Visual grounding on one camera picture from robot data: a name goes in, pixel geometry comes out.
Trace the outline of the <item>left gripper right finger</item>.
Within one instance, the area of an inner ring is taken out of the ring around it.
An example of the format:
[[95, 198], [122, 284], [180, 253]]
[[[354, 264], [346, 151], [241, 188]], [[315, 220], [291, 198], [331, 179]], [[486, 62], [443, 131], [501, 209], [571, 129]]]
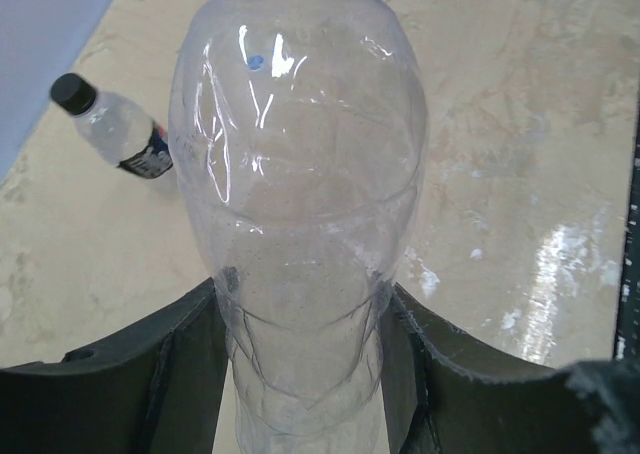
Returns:
[[636, 453], [639, 363], [553, 369], [495, 349], [392, 296], [380, 324], [393, 453]]

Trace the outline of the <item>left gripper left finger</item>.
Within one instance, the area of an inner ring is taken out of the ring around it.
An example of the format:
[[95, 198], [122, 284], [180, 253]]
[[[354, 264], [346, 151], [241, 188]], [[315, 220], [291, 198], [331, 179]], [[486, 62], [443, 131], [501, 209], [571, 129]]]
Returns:
[[207, 280], [58, 363], [1, 371], [4, 453], [210, 453], [227, 372]]

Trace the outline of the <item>small clear plastic bottle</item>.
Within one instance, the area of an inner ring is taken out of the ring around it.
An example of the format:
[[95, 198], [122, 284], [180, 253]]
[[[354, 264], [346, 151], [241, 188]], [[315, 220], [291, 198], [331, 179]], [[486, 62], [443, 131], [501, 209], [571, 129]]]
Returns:
[[138, 178], [154, 180], [168, 173], [173, 161], [162, 126], [134, 101], [96, 90], [88, 112], [72, 116], [65, 111], [80, 136], [107, 163]]

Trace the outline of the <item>black bottle cap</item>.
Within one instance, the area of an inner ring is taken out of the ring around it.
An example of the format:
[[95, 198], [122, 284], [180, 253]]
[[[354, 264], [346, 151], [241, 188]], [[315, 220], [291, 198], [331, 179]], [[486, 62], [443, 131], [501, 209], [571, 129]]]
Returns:
[[83, 115], [95, 104], [98, 92], [80, 75], [70, 72], [57, 78], [49, 90], [50, 99], [72, 116]]

